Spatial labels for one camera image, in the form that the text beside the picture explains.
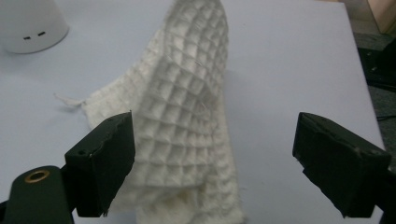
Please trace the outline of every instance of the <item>white textured fabric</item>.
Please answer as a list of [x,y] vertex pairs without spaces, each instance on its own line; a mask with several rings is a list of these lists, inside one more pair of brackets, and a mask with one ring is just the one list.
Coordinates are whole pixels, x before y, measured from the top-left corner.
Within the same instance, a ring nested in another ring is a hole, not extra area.
[[111,209],[141,224],[242,223],[222,80],[219,0],[176,0],[135,66],[82,103],[92,127],[132,110],[134,167]]

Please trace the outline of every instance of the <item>white container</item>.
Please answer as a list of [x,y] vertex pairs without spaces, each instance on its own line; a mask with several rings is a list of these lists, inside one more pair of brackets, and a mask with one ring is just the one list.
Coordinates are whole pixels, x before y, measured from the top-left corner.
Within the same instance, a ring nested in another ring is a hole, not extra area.
[[68,29],[53,0],[0,0],[0,45],[9,52],[47,49]]

